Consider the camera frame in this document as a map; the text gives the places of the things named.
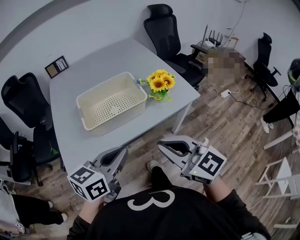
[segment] chair headrest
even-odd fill
[[[264,41],[267,44],[272,43],[271,37],[268,34],[266,34],[265,32],[263,33],[263,37],[261,38],[261,40]]]
[[[172,8],[166,4],[148,5],[147,8],[150,10],[150,18],[151,19],[168,17],[173,14]]]

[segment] pants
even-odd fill
[[[297,111],[300,110],[300,105],[298,100],[293,94],[293,91],[290,90],[287,96],[278,103],[271,111],[263,116],[263,120],[266,123],[273,123],[279,120],[288,118]]]
[[[29,225],[35,223],[50,225],[61,224],[63,222],[60,213],[50,211],[48,202],[34,197],[21,195],[12,196],[20,222],[25,228],[29,228]]]
[[[173,186],[164,171],[157,166],[152,169],[151,183],[152,188],[157,190],[168,189]]]

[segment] flower arrangement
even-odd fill
[[[151,89],[148,97],[160,102],[168,96],[169,89],[175,86],[175,76],[163,69],[159,69],[147,77],[146,80],[140,79],[139,82],[140,84],[147,83]]]

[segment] power strip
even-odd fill
[[[221,93],[222,98],[226,98],[229,95],[230,95],[230,91],[228,89]]]

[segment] sunflower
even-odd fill
[[[160,77],[163,74],[168,74],[168,72],[164,69],[159,69],[155,71],[156,76]]]
[[[172,88],[175,86],[175,80],[170,75],[163,74],[160,78],[166,83],[168,88]]]
[[[153,92],[162,91],[165,89],[168,89],[167,83],[164,82],[160,77],[155,77],[150,83],[150,88],[153,90]]]
[[[151,82],[156,77],[156,73],[152,73],[149,77],[146,78],[147,82]]]

